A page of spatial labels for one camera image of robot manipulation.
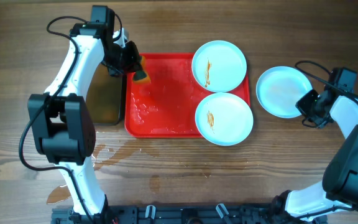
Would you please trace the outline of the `light blue plate bottom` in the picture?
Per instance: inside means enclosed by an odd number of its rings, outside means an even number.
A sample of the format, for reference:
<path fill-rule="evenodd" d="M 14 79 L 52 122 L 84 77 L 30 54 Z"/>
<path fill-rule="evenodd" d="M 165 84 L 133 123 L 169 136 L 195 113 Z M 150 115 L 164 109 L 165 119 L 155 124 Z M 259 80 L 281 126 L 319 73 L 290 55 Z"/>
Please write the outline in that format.
<path fill-rule="evenodd" d="M 195 124 L 202 137 L 209 142 L 233 146 L 250 135 L 254 116 L 242 98 L 231 93 L 214 93 L 197 106 Z"/>

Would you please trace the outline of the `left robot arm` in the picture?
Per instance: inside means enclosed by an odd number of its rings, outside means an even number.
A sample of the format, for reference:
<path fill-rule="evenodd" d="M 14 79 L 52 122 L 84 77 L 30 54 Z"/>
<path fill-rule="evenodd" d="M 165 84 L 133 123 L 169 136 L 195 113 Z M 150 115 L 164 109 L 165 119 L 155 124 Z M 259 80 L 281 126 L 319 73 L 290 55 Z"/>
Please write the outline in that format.
<path fill-rule="evenodd" d="M 96 131 L 85 100 L 96 69 L 104 65 L 112 77 L 131 73 L 134 83 L 150 82 L 135 43 L 124 28 L 114 29 L 117 19 L 100 5 L 91 8 L 90 20 L 78 18 L 54 81 L 28 100 L 30 120 L 19 141 L 19 159 L 30 170 L 60 171 L 74 203 L 66 218 L 70 223 L 114 222 L 91 160 Z"/>

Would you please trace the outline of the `green orange sponge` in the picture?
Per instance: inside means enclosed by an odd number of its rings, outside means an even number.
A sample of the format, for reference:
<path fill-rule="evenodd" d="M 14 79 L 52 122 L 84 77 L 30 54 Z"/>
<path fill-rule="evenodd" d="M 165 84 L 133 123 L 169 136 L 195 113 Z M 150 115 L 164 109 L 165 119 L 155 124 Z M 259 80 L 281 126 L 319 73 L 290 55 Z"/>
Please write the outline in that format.
<path fill-rule="evenodd" d="M 145 57 L 141 56 L 140 60 L 135 65 L 135 72 L 132 77 L 132 81 L 135 84 L 146 84 L 151 82 L 150 76 L 144 68 L 145 61 L 146 61 Z"/>

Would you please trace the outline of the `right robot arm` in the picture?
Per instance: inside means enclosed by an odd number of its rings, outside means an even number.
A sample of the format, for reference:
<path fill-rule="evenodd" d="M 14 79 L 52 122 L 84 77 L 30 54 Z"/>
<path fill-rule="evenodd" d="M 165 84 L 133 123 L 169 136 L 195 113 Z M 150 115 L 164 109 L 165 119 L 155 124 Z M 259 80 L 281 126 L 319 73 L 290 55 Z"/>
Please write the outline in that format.
<path fill-rule="evenodd" d="M 312 222 L 329 213 L 358 212 L 358 96 L 353 90 L 356 78 L 353 70 L 334 68 L 322 94 L 311 90 L 296 103 L 304 126 L 323 128 L 337 123 L 345 141 L 320 183 L 303 190 L 287 190 L 274 198 L 270 222 Z"/>

